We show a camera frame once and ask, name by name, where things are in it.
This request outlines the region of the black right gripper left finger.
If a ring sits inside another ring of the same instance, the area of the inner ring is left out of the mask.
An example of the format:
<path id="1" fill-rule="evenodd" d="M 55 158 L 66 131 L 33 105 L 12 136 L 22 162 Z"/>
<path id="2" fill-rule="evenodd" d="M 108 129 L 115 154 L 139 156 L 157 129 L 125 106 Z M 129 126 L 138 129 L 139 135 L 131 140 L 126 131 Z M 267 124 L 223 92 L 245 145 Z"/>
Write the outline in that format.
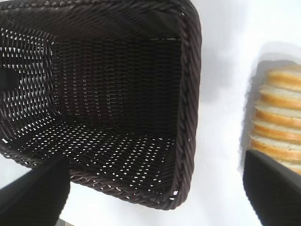
<path id="1" fill-rule="evenodd" d="M 68 162 L 51 158 L 0 190 L 0 224 L 54 226 L 69 192 Z"/>

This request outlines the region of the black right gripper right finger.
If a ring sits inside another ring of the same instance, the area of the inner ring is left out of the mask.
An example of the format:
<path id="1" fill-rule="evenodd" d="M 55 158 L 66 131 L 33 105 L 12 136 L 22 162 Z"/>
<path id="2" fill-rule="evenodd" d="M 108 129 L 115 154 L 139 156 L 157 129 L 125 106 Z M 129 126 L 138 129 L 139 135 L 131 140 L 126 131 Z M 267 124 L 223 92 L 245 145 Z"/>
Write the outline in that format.
<path id="1" fill-rule="evenodd" d="M 257 150 L 246 152 L 243 186 L 263 226 L 301 224 L 301 176 Z"/>

